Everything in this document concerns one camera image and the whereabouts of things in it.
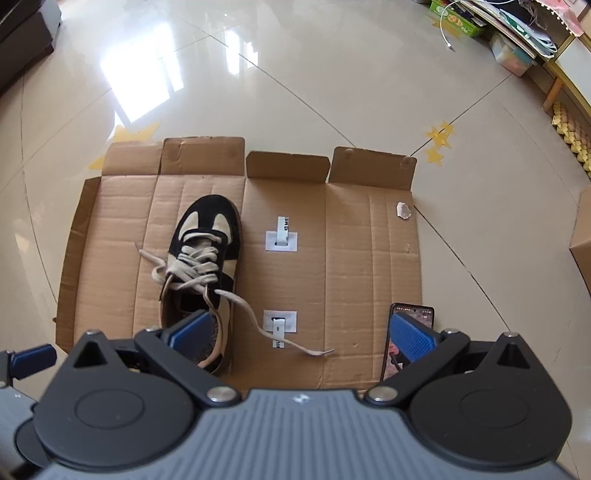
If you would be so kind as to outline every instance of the yellow egg tray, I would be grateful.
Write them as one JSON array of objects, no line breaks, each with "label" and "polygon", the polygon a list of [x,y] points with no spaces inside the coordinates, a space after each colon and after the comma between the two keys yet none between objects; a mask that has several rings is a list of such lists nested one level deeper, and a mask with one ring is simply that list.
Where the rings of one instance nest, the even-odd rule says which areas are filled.
[{"label": "yellow egg tray", "polygon": [[591,178],[591,137],[560,102],[554,103],[552,125],[563,136],[564,142],[570,145],[570,151],[577,154],[577,160],[583,164],[584,171]]}]

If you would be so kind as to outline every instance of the cardboard sheet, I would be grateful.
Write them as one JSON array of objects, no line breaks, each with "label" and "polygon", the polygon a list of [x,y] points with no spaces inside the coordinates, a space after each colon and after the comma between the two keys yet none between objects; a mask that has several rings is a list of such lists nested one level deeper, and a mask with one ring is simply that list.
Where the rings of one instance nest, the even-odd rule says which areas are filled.
[{"label": "cardboard sheet", "polygon": [[[237,307],[224,378],[239,390],[370,386],[381,370],[390,304],[421,301],[415,216],[396,214],[398,202],[413,205],[415,164],[345,147],[335,150],[332,165],[326,157],[270,152],[251,152],[245,162],[242,138],[114,144],[74,218],[58,345],[68,351],[90,328],[125,338],[157,324],[161,287],[137,246],[166,258],[186,208],[218,193],[242,218],[236,293],[261,323],[263,310],[297,311],[297,333],[287,338],[335,349],[325,358],[273,349]],[[278,216],[288,216],[298,233],[297,252],[265,250],[265,232]]]},{"label": "cardboard sheet", "polygon": [[581,193],[570,252],[579,266],[587,290],[591,292],[591,187]]}]

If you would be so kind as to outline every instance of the cable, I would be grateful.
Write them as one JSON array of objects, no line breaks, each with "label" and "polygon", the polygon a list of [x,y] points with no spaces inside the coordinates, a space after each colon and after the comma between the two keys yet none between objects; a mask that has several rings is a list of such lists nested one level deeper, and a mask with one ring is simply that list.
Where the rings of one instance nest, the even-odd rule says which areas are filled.
[{"label": "cable", "polygon": [[[445,41],[445,45],[450,50],[453,50],[453,47],[452,47],[452,44],[449,43],[449,41],[447,40],[445,33],[443,33],[443,17],[445,16],[445,12],[447,11],[448,8],[450,8],[453,4],[458,4],[461,1],[462,0],[453,0],[453,2],[447,4],[445,6],[445,8],[443,9],[443,11],[441,12],[441,17],[439,17],[439,30],[441,32],[441,36],[443,37],[443,40]],[[508,0],[506,2],[497,2],[497,3],[487,2],[486,0],[471,0],[471,1],[474,3],[477,3],[477,4],[505,5],[505,4],[510,4],[512,2],[516,2],[517,0]]]}]

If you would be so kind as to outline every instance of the shoelace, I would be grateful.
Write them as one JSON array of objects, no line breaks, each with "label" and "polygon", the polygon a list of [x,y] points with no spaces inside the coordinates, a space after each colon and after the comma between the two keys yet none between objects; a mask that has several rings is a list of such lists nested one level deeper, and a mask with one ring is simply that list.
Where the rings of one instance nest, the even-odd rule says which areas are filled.
[{"label": "shoelace", "polygon": [[[200,367],[205,367],[219,355],[222,346],[222,336],[224,335],[222,331],[223,323],[220,313],[213,306],[213,303],[209,299],[209,284],[217,281],[217,275],[215,272],[217,272],[219,269],[215,263],[217,260],[217,254],[219,252],[217,248],[212,245],[212,242],[220,243],[222,239],[212,233],[196,232],[187,235],[185,240],[196,238],[200,238],[202,241],[197,240],[195,247],[192,247],[191,245],[183,245],[178,257],[166,269],[164,275],[161,273],[161,270],[166,267],[166,262],[164,260],[156,257],[142,248],[138,248],[138,251],[142,257],[144,257],[146,260],[150,260],[154,265],[156,265],[156,267],[152,270],[152,278],[156,282],[164,284],[166,283],[166,278],[169,274],[174,275],[184,283],[170,283],[168,286],[170,289],[185,290],[192,288],[203,296],[205,303],[207,303],[210,310],[213,312],[217,321],[217,339],[214,351],[207,357],[207,359],[199,363]],[[288,340],[287,338],[276,337],[272,333],[266,332],[259,326],[252,307],[242,297],[239,297],[231,291],[221,290],[219,288],[214,289],[213,292],[217,295],[220,295],[221,297],[225,297],[231,302],[240,305],[241,308],[246,311],[252,325],[262,336],[267,337],[268,339],[287,343],[288,345],[294,346],[302,352],[312,356],[325,355],[334,351],[334,349],[326,351],[310,350],[295,342],[292,342],[291,340]]]}]

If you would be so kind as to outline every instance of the glossy floor tile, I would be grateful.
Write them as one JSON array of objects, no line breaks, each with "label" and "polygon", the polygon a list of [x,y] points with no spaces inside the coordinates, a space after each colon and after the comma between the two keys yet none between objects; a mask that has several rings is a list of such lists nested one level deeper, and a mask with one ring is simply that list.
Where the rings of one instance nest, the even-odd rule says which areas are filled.
[{"label": "glossy floor tile", "polygon": [[21,98],[22,80],[0,96],[0,192],[22,167]]},{"label": "glossy floor tile", "polygon": [[[51,294],[35,243],[27,210],[22,172],[0,193],[0,258],[4,273],[0,285],[0,349],[24,350],[55,339],[56,302]],[[53,370],[19,383],[38,397]]]},{"label": "glossy floor tile", "polygon": [[[446,48],[410,0],[61,0],[55,52],[0,97],[0,348],[52,341],[70,224],[113,140],[237,135],[246,149],[413,154],[423,299],[474,339],[524,335],[573,410],[591,479],[591,299],[568,245],[589,179],[541,92],[485,44]],[[452,122],[441,167],[425,133]],[[28,379],[38,396],[51,372]]]},{"label": "glossy floor tile", "polygon": [[452,39],[456,51],[448,50],[433,23],[413,2],[293,11],[260,2],[254,20],[216,38],[251,56],[356,146],[411,154],[424,132],[455,119],[509,75],[467,37]]},{"label": "glossy floor tile", "polygon": [[[25,76],[25,160],[107,91],[145,93],[154,81],[138,78],[157,77],[159,59],[206,36],[144,0],[74,0],[60,6],[58,47]],[[128,98],[130,121],[145,113],[134,102]]]}]

